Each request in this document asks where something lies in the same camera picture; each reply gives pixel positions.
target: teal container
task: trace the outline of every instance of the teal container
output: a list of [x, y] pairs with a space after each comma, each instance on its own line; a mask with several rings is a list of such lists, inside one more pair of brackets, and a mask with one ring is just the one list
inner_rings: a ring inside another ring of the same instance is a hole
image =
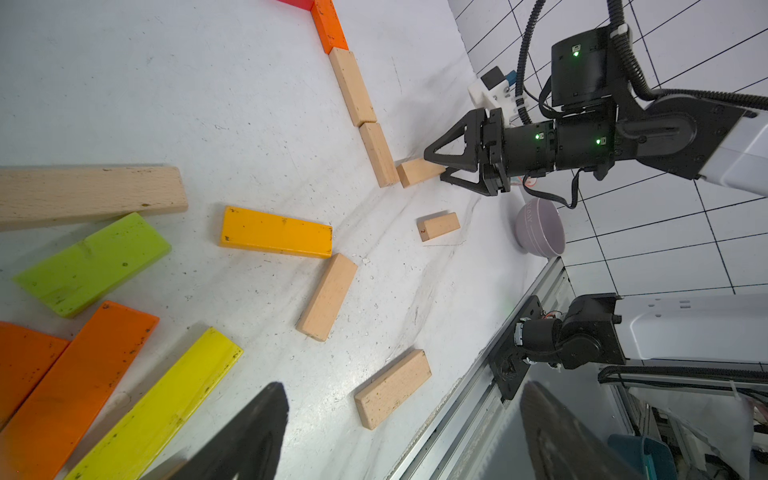
[[608, 446], [648, 480], [677, 480], [670, 448], [649, 437], [611, 435]]

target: orange block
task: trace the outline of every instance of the orange block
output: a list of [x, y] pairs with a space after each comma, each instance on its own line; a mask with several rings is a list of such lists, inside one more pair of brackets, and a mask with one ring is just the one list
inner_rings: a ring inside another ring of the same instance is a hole
[[0, 322], [0, 430], [69, 342]]
[[341, 29], [339, 16], [333, 7], [333, 0], [315, 0], [312, 5], [312, 18], [315, 19], [317, 33], [320, 35], [320, 43], [323, 44], [323, 50], [329, 54], [334, 47], [342, 50], [349, 50], [346, 46], [344, 31]]
[[104, 302], [0, 432], [0, 478], [54, 478], [158, 320]]

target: white tiled wall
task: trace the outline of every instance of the white tiled wall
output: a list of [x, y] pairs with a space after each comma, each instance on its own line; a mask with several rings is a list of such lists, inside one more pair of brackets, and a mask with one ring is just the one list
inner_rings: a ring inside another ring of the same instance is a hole
[[[534, 0], [449, 4], [478, 76], [495, 66], [517, 70]], [[624, 15], [651, 87], [768, 95], [767, 0], [631, 0]], [[607, 17], [605, 0], [548, 0], [529, 49], [528, 90], [537, 94], [547, 81], [554, 43]], [[536, 189], [570, 198], [572, 178], [554, 172]], [[768, 293], [768, 200], [632, 160], [600, 182], [582, 174], [579, 191], [576, 209], [558, 210], [577, 295]]]

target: red block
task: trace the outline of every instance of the red block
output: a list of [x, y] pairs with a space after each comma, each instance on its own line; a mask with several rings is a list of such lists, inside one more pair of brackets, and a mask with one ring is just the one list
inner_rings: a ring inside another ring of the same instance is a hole
[[294, 7], [303, 8], [304, 10], [312, 10], [312, 5], [315, 4], [315, 0], [280, 0], [282, 3], [293, 5]]

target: long wooden plank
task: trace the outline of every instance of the long wooden plank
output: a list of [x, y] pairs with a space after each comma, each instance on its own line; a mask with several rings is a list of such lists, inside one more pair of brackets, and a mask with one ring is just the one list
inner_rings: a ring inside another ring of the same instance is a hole
[[69, 342], [0, 322], [0, 430]]
[[373, 430], [432, 376], [424, 350], [414, 350], [355, 395], [362, 426]]
[[444, 171], [445, 167], [442, 165], [428, 162], [423, 158], [403, 162], [397, 166], [397, 174], [400, 176], [400, 184], [403, 188], [437, 177]]
[[104, 302], [0, 432], [0, 478], [54, 478], [158, 320]]
[[0, 230], [184, 211], [176, 167], [0, 170]]
[[461, 228], [461, 225], [458, 223], [458, 215], [456, 214], [445, 214], [440, 217], [430, 218], [418, 222], [416, 226], [419, 228], [419, 235], [422, 238], [422, 242], [426, 242], [427, 240], [431, 240]]
[[333, 73], [339, 82], [341, 95], [344, 97], [352, 123], [359, 127], [368, 122], [376, 122], [371, 98], [368, 96], [366, 83], [362, 80], [355, 54], [349, 50], [334, 48], [328, 55], [333, 66]]
[[242, 354], [209, 328], [65, 480], [139, 478]]
[[310, 304], [296, 325], [301, 333], [315, 340], [325, 342], [331, 327], [339, 315], [344, 298], [355, 278], [357, 265], [341, 253], [334, 255], [328, 262], [326, 272], [320, 279]]
[[247, 208], [227, 207], [219, 245], [302, 257], [330, 258], [333, 228]]
[[14, 278], [69, 318], [170, 252], [141, 215], [130, 214]]
[[371, 167], [373, 167], [373, 173], [376, 175], [379, 187], [384, 188], [396, 184], [398, 182], [397, 170], [395, 170], [395, 162], [392, 160], [392, 153], [386, 143], [382, 126], [379, 124], [362, 124], [360, 137], [366, 146], [368, 158], [371, 160]]

